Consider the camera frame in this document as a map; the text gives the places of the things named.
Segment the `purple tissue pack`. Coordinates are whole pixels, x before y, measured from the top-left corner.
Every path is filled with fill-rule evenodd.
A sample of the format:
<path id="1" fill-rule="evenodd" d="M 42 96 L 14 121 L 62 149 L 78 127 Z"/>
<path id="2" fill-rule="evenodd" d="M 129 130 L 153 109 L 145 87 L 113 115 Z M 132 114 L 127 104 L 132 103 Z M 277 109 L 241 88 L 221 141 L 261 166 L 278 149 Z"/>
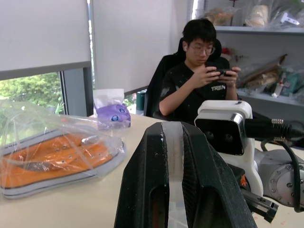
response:
<path id="1" fill-rule="evenodd" d="M 94 117 L 100 130 L 127 128 L 131 115 L 124 104 L 123 89 L 97 89 L 93 91 Z"/>

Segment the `black office chair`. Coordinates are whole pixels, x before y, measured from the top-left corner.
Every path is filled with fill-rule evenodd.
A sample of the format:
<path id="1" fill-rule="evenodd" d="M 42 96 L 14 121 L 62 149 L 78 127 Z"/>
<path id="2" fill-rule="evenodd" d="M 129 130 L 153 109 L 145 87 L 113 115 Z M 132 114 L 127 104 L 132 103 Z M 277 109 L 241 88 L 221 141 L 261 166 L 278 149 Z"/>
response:
<path id="1" fill-rule="evenodd" d="M 158 64 L 156 71 L 148 85 L 147 92 L 145 94 L 144 102 L 144 115 L 161 120 L 175 120 L 172 116 L 162 116 L 159 112 L 159 97 L 162 90 L 162 81 L 171 68 L 183 62 L 186 58 L 186 54 L 182 45 L 183 39 L 180 39 L 178 51 L 171 55 L 164 56 Z M 223 66 L 223 68 L 230 68 L 230 64 L 227 59 L 221 56 L 222 46 L 219 40 L 215 41 L 215 52 L 211 54 L 208 61 L 211 63 L 217 63 Z"/>

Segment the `grey window frame post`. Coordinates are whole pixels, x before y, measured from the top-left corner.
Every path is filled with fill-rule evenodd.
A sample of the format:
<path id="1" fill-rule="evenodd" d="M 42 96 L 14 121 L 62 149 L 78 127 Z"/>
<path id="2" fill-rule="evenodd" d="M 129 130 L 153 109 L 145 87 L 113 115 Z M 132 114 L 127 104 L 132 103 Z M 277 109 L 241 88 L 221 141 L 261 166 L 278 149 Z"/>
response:
<path id="1" fill-rule="evenodd" d="M 64 110 L 67 115 L 93 115 L 93 80 L 91 67 L 60 72 Z"/>

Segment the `white t-shaped plastic part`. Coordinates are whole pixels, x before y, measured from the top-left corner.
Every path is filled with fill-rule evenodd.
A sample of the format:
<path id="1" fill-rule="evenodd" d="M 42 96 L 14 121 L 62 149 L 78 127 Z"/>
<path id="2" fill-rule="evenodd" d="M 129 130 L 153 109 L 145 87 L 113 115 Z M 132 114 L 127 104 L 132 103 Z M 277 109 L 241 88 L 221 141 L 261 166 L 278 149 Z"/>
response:
<path id="1" fill-rule="evenodd" d="M 281 23 L 290 23 L 292 25 L 296 25 L 298 26 L 300 23 L 299 21 L 289 17 L 289 14 L 287 12 L 283 13 L 281 19 L 280 19 Z"/>

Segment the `bagged orange-brown item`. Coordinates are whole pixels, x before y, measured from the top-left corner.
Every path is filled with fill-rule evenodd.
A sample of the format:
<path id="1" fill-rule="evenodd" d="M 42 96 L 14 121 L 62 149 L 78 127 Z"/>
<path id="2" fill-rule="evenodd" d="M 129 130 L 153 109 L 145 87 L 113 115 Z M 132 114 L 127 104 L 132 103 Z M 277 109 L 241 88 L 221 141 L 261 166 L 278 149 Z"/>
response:
<path id="1" fill-rule="evenodd" d="M 214 26 L 229 26 L 236 12 L 237 8 L 234 7 L 213 8 L 207 11 L 204 17 Z"/>

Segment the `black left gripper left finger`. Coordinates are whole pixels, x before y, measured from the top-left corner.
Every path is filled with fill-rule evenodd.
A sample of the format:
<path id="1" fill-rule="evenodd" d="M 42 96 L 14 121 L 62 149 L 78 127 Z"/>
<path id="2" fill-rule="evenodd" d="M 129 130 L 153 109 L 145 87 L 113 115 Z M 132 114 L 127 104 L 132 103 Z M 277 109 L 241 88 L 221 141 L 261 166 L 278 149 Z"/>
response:
<path id="1" fill-rule="evenodd" d="M 171 124 L 149 126 L 128 161 L 114 228 L 168 228 L 170 188 L 165 132 Z"/>

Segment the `orange shoes in plastic bag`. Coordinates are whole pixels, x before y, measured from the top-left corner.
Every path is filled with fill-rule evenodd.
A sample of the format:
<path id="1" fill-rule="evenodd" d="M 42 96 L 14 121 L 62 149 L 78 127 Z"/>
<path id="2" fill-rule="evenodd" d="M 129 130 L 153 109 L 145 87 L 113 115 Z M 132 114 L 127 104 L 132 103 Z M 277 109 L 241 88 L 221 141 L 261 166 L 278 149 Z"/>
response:
<path id="1" fill-rule="evenodd" d="M 98 119 L 56 114 L 31 103 L 0 101 L 0 196 L 8 199 L 27 197 L 48 189 L 104 177 L 124 160 L 126 146 L 114 131 L 100 130 Z M 3 156 L 45 140 L 81 133 L 94 149 L 64 169 L 29 171 L 1 166 Z"/>

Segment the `grey storage shelf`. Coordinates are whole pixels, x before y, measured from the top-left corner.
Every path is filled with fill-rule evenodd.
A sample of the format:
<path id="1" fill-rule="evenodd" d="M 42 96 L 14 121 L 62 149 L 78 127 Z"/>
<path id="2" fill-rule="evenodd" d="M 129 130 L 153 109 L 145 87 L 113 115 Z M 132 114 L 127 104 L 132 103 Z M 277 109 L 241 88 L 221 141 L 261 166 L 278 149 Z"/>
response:
<path id="1" fill-rule="evenodd" d="M 217 37 L 223 47 L 232 48 L 239 61 L 231 65 L 242 69 L 242 74 L 251 67 L 261 67 L 285 55 L 283 66 L 304 70 L 304 32 L 262 32 L 253 28 L 217 27 Z M 272 97 L 267 93 L 251 93 L 239 89 L 239 97 L 249 103 L 254 112 L 274 118 L 304 118 L 304 103 L 291 96 Z"/>

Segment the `bagged brown wooden items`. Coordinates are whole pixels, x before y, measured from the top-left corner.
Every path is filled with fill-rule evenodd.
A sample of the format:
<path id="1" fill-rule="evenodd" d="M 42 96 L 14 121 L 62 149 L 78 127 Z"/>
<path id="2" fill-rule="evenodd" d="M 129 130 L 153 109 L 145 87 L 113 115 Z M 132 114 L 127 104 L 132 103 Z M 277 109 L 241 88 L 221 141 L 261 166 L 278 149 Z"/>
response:
<path id="1" fill-rule="evenodd" d="M 281 65 L 288 55 L 284 54 L 259 67 L 251 67 L 243 75 L 239 74 L 237 88 L 258 89 L 278 80 Z"/>

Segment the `bagged tan round item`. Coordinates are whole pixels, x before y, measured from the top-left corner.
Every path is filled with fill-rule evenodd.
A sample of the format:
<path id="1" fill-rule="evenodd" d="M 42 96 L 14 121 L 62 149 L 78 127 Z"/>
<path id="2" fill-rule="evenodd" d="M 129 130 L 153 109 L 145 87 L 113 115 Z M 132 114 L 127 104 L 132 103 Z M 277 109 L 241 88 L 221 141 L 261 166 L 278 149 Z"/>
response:
<path id="1" fill-rule="evenodd" d="M 245 18 L 245 24 L 249 27 L 266 27 L 268 25 L 269 7 L 267 5 L 255 5 Z"/>

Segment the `thin-rimmed eyeglasses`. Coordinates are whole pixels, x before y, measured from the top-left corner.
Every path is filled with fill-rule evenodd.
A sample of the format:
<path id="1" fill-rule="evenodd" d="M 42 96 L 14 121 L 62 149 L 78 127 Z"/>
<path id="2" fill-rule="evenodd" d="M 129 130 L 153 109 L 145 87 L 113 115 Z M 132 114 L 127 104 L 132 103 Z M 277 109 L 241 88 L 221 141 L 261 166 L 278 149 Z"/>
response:
<path id="1" fill-rule="evenodd" d="M 212 55 L 215 52 L 215 48 L 214 47 L 194 47 L 194 46 L 190 46 L 193 50 L 194 53 L 196 55 Z"/>

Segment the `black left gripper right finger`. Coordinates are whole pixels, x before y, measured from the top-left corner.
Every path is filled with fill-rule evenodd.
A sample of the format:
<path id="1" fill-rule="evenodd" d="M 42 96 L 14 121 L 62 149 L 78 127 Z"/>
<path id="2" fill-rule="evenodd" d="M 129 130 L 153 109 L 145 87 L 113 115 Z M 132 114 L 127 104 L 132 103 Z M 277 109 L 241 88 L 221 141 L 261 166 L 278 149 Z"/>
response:
<path id="1" fill-rule="evenodd" d="M 257 228 L 231 168 L 181 122 L 172 124 L 172 228 Z"/>

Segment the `teal plastic bag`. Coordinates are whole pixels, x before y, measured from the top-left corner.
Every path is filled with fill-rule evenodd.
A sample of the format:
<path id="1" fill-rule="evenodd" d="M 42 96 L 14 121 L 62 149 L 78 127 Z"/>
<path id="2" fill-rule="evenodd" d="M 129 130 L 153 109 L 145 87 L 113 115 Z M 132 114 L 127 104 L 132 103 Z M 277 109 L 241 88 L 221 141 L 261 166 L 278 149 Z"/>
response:
<path id="1" fill-rule="evenodd" d="M 280 95 L 291 97 L 300 87 L 304 86 L 304 69 L 283 68 L 281 79 L 283 80 L 283 88 Z"/>

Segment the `dark green bottle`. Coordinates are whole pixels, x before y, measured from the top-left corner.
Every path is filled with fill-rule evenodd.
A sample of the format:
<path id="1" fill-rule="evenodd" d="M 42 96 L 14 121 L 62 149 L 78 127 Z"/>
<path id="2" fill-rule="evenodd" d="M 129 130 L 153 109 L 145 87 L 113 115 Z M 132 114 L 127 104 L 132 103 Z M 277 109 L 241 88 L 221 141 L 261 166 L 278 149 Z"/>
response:
<path id="1" fill-rule="evenodd" d="M 143 111 L 145 104 L 145 95 L 147 90 L 141 90 L 136 93 L 136 110 Z"/>

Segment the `white roller blind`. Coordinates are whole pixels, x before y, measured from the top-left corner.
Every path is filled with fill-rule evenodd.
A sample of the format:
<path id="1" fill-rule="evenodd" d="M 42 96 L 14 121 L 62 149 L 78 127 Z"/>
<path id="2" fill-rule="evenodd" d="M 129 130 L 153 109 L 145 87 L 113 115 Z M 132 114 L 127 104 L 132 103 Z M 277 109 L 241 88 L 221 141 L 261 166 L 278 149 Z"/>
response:
<path id="1" fill-rule="evenodd" d="M 0 80 L 91 66 L 87 0 L 0 0 Z"/>
<path id="2" fill-rule="evenodd" d="M 146 87 L 163 56 L 177 51 L 188 0 L 92 0 L 95 86 Z"/>

